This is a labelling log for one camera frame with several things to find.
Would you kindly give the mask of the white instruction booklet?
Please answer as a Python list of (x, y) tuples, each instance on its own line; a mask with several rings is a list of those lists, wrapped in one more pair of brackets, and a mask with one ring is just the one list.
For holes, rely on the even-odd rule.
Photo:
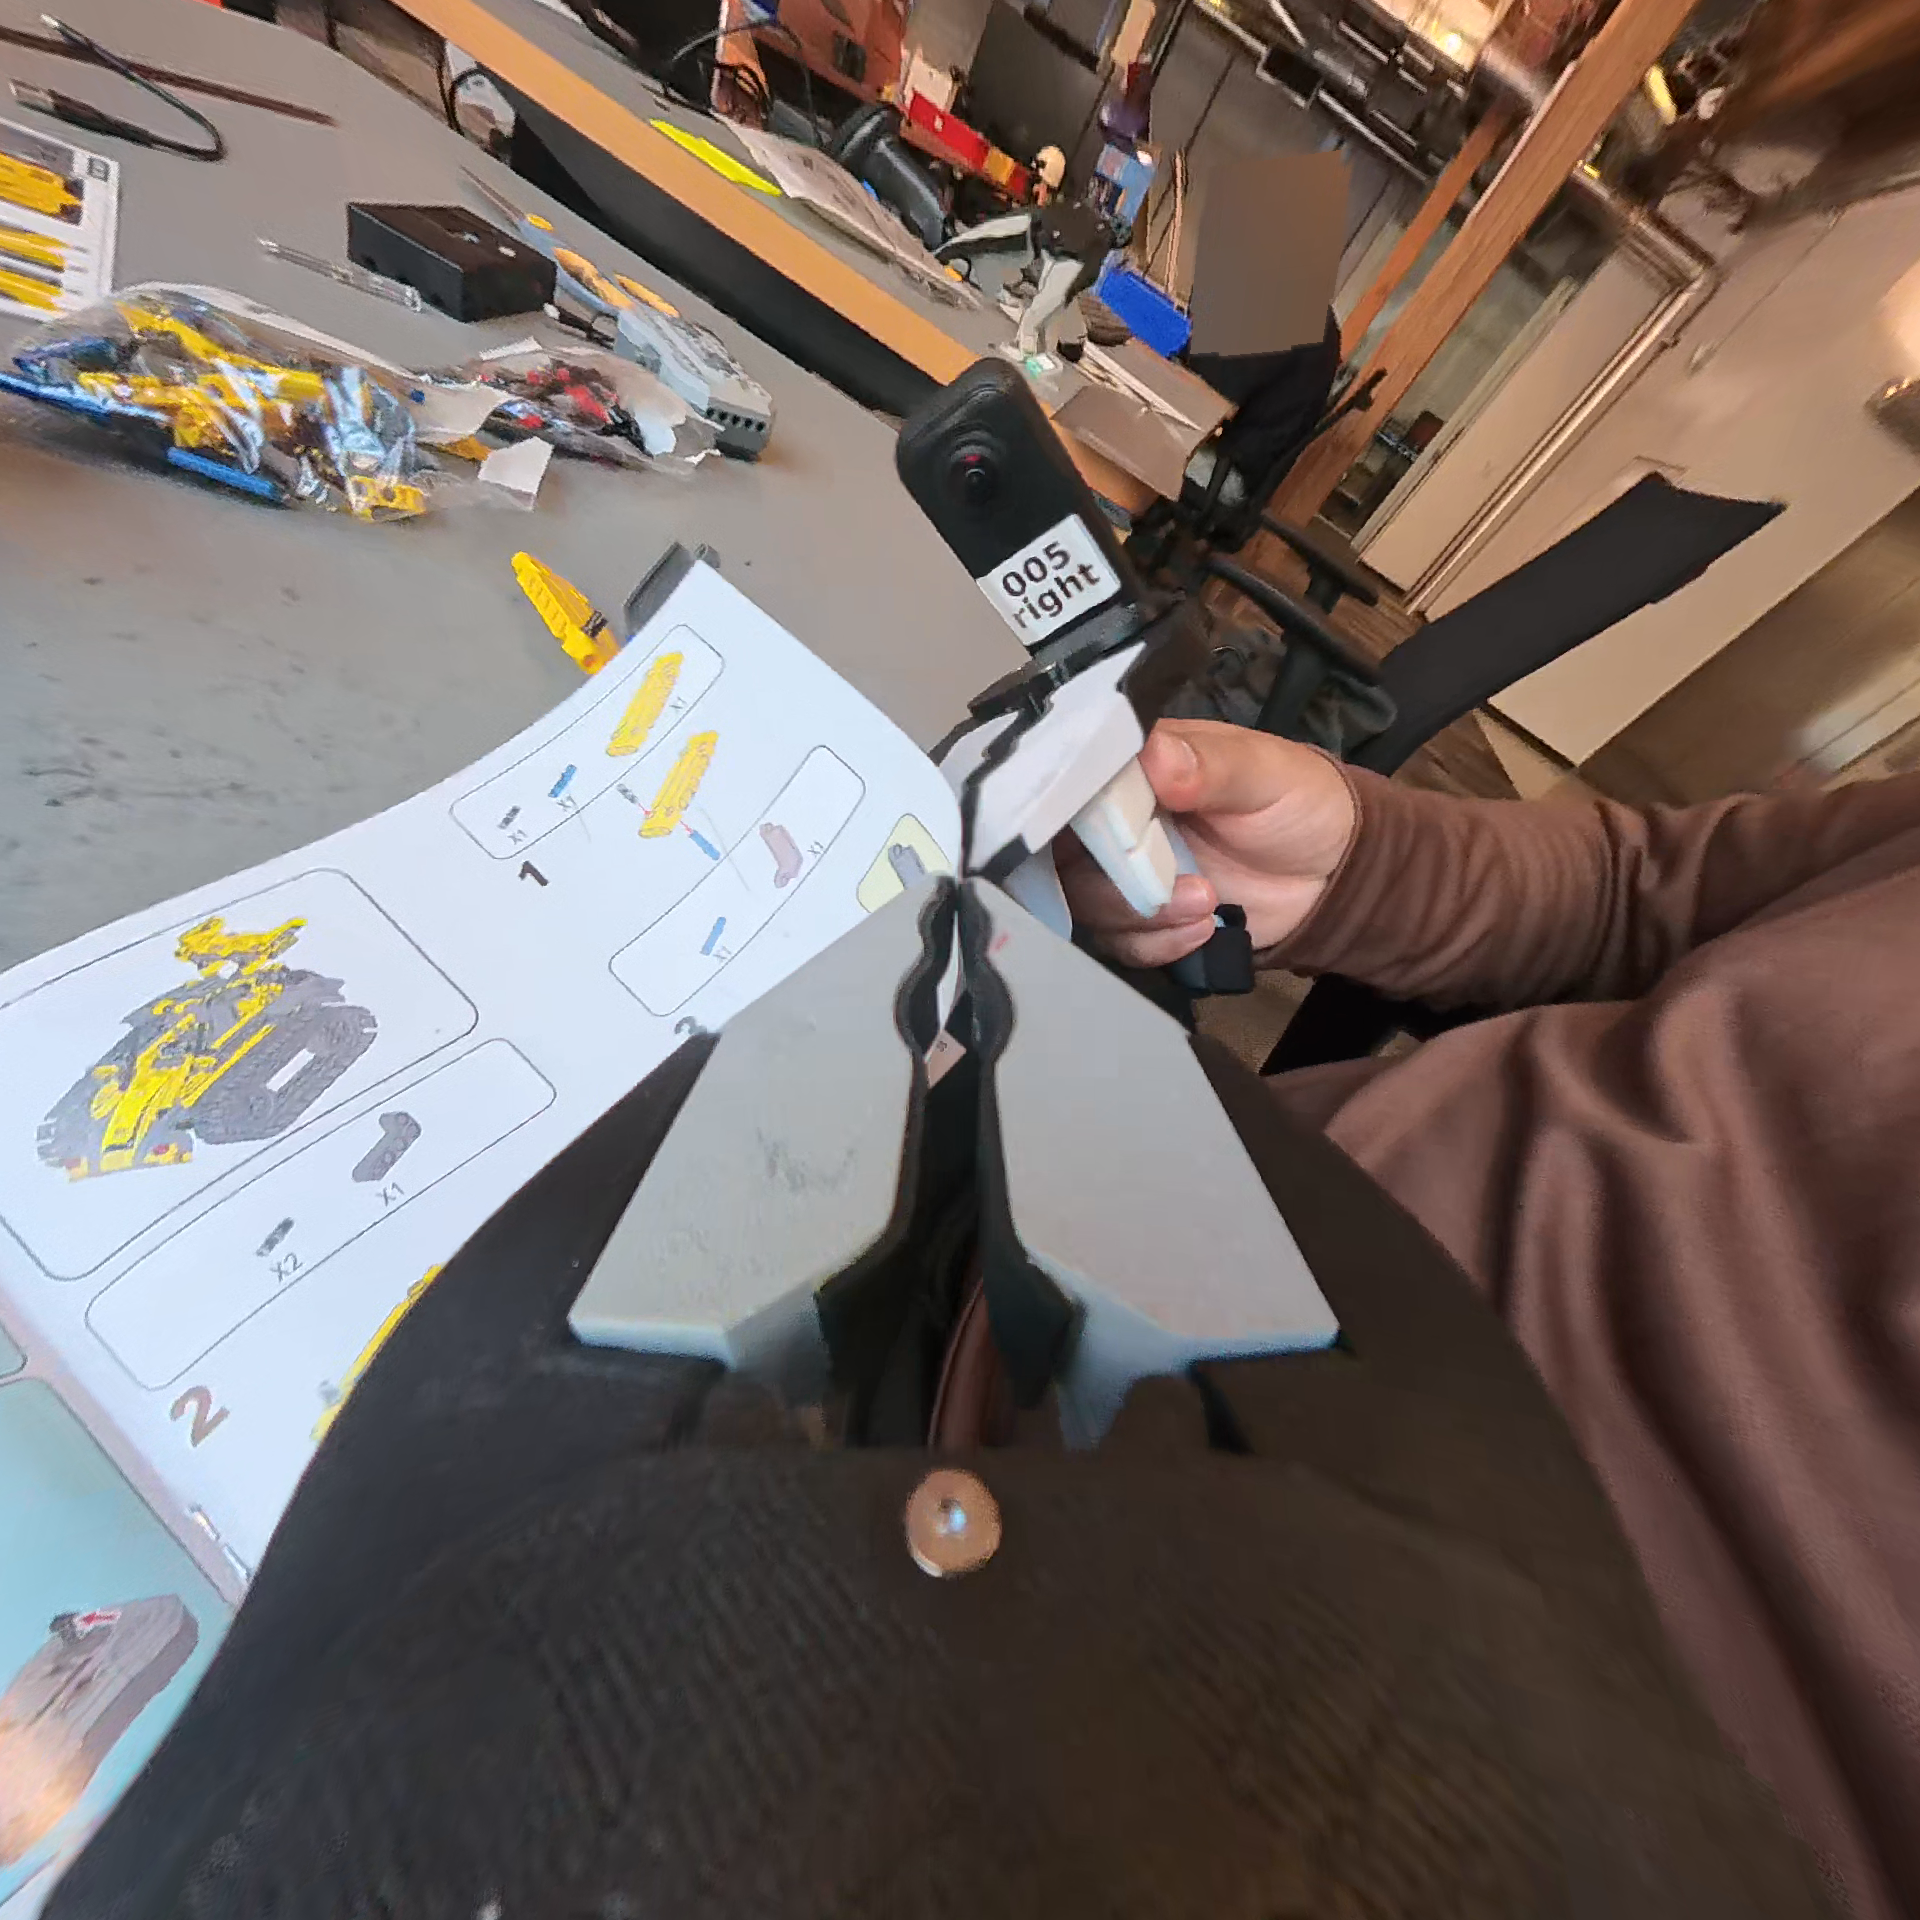
[(212, 1662), (423, 1283), (957, 799), (705, 562), (491, 755), (4, 973), (4, 1915)]

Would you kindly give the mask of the paper sheets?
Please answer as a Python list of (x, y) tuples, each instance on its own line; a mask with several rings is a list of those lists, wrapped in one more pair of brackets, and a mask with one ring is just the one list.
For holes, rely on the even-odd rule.
[(955, 268), (944, 265), (870, 187), (817, 148), (733, 123), (748, 164), (816, 220), (888, 260), (907, 280), (947, 306), (982, 311), (982, 299)]

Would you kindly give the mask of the bag of yellow blue parts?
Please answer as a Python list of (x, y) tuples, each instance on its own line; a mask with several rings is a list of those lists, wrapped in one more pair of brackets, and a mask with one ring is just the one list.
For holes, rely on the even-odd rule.
[(110, 292), (4, 350), (3, 385), (144, 462), (275, 510), (387, 524), (483, 495), (476, 462), (428, 435), (428, 380), (226, 292)]

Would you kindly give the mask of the grey angled connector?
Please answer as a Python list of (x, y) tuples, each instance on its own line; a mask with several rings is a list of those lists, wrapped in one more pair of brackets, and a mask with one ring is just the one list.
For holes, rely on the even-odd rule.
[(659, 562), (652, 563), (627, 593), (617, 623), (621, 637), (633, 641), (680, 591), (681, 580), (692, 572), (717, 563), (718, 553), (715, 546), (673, 541), (673, 546), (662, 551)]

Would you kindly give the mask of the bag of red black parts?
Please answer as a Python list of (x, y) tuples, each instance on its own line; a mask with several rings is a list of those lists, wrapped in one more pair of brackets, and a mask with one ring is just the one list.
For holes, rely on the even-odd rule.
[(717, 429), (685, 397), (595, 348), (526, 339), (416, 371), (412, 407), (425, 444), (473, 461), (545, 444), (603, 467), (686, 473), (722, 454)]

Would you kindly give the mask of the small black box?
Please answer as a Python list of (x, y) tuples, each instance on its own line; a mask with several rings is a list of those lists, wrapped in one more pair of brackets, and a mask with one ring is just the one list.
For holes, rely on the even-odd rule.
[(557, 299), (557, 265), (456, 204), (347, 204), (347, 258), (457, 323), (515, 321)]

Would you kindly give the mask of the grey control hub block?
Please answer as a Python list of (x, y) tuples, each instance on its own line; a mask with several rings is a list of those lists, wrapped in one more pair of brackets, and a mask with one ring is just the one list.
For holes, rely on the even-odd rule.
[(706, 324), (652, 306), (617, 311), (616, 350), (708, 423), (724, 456), (755, 462), (774, 439), (774, 393)]

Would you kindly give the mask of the yellow grey sticker sheet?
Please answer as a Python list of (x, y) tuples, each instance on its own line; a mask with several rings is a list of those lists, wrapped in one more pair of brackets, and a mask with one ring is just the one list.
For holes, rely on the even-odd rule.
[(116, 287), (120, 168), (3, 123), (3, 318), (36, 324)]

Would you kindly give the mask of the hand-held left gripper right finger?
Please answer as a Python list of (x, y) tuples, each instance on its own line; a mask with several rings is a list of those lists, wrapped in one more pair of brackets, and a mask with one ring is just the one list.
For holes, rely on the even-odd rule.
[(1095, 1447), (1143, 1382), (1340, 1320), (1187, 1032), (996, 886), (961, 889), (982, 1278), (1022, 1409)]

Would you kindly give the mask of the black office chair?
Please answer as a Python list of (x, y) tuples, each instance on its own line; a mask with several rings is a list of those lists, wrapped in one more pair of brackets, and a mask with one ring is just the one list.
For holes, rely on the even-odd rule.
[(926, 251), (937, 254), (947, 241), (947, 204), (934, 172), (904, 143), (900, 129), (900, 108), (866, 102), (832, 134), (828, 156), (870, 187)]
[(1357, 653), (1331, 626), (1344, 604), (1378, 609), (1373, 575), (1304, 532), (1268, 523), (1304, 562), (1308, 593), (1296, 596), (1213, 548), (1197, 553), (1187, 583), (1229, 588), (1259, 620), (1202, 615), (1202, 651), (1164, 717), (1293, 738), (1392, 776), (1510, 685), (1688, 588), (1785, 511), (1779, 499), (1691, 492), (1667, 475), (1644, 475), (1378, 659)]

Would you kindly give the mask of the yellow beam panel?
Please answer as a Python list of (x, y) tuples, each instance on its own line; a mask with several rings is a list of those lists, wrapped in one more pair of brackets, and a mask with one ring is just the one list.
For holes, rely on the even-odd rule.
[(531, 551), (513, 557), (513, 575), (546, 632), (585, 676), (610, 664), (622, 641), (590, 599)]

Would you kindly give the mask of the brown cardboard sheet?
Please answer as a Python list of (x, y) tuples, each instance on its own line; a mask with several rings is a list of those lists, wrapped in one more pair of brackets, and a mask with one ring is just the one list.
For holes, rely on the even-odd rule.
[(1177, 492), (1191, 459), (1236, 414), (1209, 381), (1137, 343), (1084, 348), (1054, 387), (1054, 423), (1156, 492)]

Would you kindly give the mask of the person's right forearm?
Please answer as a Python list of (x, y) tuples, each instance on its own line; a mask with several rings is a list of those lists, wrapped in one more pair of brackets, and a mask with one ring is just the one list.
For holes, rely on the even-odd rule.
[(1854, 1092), (1916, 1043), (1916, 772), (1649, 811), (1350, 795), (1272, 955), (1479, 1011), (1371, 1069), (1382, 1103)]

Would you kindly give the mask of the yellow paper note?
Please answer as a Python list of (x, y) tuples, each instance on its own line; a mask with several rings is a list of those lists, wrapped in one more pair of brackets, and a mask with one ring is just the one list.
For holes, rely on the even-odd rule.
[(702, 162), (706, 169), (717, 172), (718, 177), (733, 182), (737, 187), (750, 189), (755, 195), (763, 195), (769, 199), (780, 199), (782, 189), (779, 182), (769, 179), (755, 168), (747, 164), (744, 161), (733, 157), (733, 153), (724, 151), (722, 146), (712, 143), (702, 134), (692, 134), (686, 129), (680, 129), (678, 123), (667, 119), (652, 119), (652, 131), (667, 139), (678, 151), (689, 156), (692, 161)]

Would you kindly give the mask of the small clear-handled screwdriver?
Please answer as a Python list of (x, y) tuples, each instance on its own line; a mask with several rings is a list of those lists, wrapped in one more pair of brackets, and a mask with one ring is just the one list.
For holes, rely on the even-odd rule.
[(301, 251), (270, 236), (257, 236), (257, 249), (263, 257), (275, 258), (279, 263), (299, 268), (301, 274), (320, 276), (329, 283), (353, 287), (375, 301), (387, 301), (408, 312), (423, 312), (423, 301), (419, 287), (402, 283), (395, 276), (381, 276), (375, 268), (353, 263), (350, 258), (332, 258), (332, 257)]

